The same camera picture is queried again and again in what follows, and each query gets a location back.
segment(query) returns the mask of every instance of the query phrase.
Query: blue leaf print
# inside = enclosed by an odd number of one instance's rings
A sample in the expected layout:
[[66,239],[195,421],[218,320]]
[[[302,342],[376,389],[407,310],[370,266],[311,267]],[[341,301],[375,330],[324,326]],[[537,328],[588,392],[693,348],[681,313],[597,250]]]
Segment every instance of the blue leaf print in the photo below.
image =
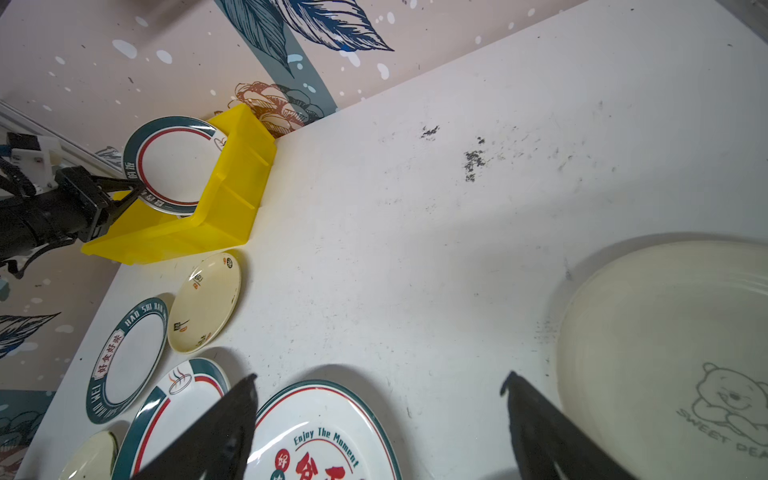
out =
[[57,315],[58,313],[42,316],[0,315],[0,359]]
[[333,50],[389,50],[355,0],[271,0],[307,40]]
[[270,0],[221,0],[221,7],[248,43],[290,71],[283,19]]

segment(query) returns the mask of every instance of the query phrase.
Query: bear drawing on plate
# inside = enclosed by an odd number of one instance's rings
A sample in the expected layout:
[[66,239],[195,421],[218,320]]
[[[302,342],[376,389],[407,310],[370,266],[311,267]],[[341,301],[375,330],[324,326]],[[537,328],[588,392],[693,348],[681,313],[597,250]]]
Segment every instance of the bear drawing on plate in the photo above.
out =
[[768,383],[713,363],[705,363],[704,372],[696,387],[700,398],[694,402],[694,414],[768,446]]

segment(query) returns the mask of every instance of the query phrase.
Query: white table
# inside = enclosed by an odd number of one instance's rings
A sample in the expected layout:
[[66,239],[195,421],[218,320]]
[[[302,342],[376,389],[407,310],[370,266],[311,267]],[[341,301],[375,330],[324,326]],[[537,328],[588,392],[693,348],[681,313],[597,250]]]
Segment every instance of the white table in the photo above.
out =
[[[202,355],[256,372],[261,402],[343,382],[404,478],[515,478],[499,386],[514,369],[557,402],[581,282],[655,243],[768,238],[766,85],[768,45],[713,0],[590,0],[292,133]],[[203,257],[120,268],[18,478],[55,478],[103,428],[84,399],[106,335]]]

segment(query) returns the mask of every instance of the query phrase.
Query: ceramic plate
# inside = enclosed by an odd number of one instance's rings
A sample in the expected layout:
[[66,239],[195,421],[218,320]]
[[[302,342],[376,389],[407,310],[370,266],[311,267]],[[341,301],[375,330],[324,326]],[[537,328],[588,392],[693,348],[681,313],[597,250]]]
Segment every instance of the ceramic plate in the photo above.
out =
[[205,259],[184,280],[170,311],[168,342],[191,353],[223,329],[240,295],[240,265],[222,252]]
[[565,413],[638,478],[765,478],[768,249],[684,242],[583,285],[558,340]]
[[125,435],[113,480],[127,480],[154,460],[230,390],[221,368],[208,359],[175,366],[152,389]]
[[118,442],[110,432],[92,435],[72,456],[58,480],[109,480],[117,453]]
[[120,415],[147,384],[165,347],[168,310],[159,298],[136,305],[109,334],[96,359],[85,410],[93,423]]
[[245,480],[400,480],[376,417],[354,393],[322,380],[284,389],[259,411]]
[[131,135],[123,154],[126,178],[147,186],[141,199],[167,214],[192,214],[227,137],[190,117],[158,118]]

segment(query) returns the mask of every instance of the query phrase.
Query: cream plate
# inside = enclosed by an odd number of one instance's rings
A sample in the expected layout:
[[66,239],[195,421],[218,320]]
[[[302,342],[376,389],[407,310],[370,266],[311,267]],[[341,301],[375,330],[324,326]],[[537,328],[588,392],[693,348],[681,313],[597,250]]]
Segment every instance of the cream plate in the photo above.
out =
[[168,342],[192,353],[224,328],[240,295],[240,265],[229,253],[211,255],[181,285],[168,322]]
[[118,442],[110,432],[92,435],[74,453],[58,480],[109,480]]
[[323,380],[284,389],[259,411],[245,480],[400,480],[395,454],[373,412]]
[[147,384],[165,347],[168,310],[159,298],[148,298],[125,314],[98,353],[85,411],[93,423],[120,415]]
[[768,249],[684,242],[610,263],[558,340],[565,413],[640,479],[766,478]]
[[112,479],[136,475],[229,390],[224,372],[209,359],[190,359],[166,373],[125,434]]
[[123,153],[126,178],[147,189],[141,199],[166,214],[190,215],[208,185],[227,137],[191,117],[164,117],[139,127]]

